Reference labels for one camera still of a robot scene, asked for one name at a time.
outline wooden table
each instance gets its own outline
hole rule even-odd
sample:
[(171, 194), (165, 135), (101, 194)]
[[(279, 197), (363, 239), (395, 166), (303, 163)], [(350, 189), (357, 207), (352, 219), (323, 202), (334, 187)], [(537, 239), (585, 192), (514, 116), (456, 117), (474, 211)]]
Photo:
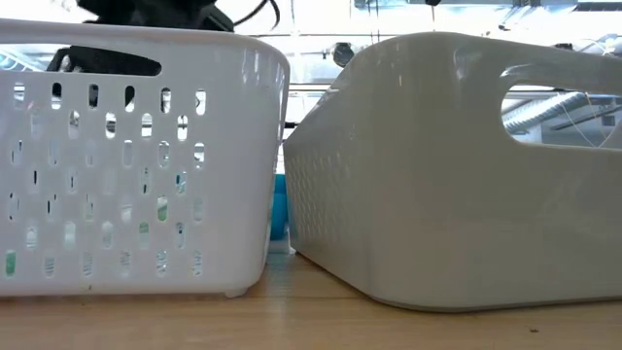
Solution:
[(242, 298), (0, 301), (2, 349), (621, 349), (622, 303), (442, 315), (362, 296), (299, 256), (271, 255)]

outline metal duct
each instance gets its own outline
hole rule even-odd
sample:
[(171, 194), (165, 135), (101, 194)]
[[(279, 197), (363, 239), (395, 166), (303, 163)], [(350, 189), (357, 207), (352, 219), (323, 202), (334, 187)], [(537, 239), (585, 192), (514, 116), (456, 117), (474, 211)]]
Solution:
[(527, 130), (542, 122), (583, 107), (588, 103), (584, 92), (568, 92), (526, 103), (501, 118), (507, 132)]

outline laundry basket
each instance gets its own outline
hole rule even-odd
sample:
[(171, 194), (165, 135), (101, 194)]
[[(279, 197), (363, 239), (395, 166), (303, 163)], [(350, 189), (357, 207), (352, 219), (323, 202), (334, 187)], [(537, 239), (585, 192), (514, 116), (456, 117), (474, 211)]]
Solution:
[(290, 77), (281, 53), (186, 30), (2, 20), (0, 33), (162, 67), (0, 72), (1, 296), (235, 297), (258, 281)]
[(451, 33), (371, 46), (285, 143), (293, 247), (410, 308), (622, 297), (622, 151), (501, 123), (514, 85), (622, 95), (620, 77), (617, 58)]

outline storage bin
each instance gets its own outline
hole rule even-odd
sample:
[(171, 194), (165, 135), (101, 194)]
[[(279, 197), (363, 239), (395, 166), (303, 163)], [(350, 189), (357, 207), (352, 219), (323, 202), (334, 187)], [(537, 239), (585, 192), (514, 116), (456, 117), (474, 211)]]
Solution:
[(518, 84), (621, 95), (621, 76), (459, 34), (371, 46), (285, 143), (293, 247), (410, 308), (620, 298), (621, 151), (520, 144), (500, 109)]
[(220, 32), (1, 20), (0, 33), (162, 66), (0, 72), (0, 296), (235, 297), (259, 280), (290, 78), (281, 53)]

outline blue object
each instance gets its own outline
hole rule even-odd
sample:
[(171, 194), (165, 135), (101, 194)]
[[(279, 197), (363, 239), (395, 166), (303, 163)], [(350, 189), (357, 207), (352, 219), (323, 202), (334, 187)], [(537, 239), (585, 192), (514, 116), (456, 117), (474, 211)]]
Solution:
[(282, 240), (285, 238), (285, 224), (288, 222), (288, 195), (285, 175), (277, 174), (275, 181), (270, 240)]

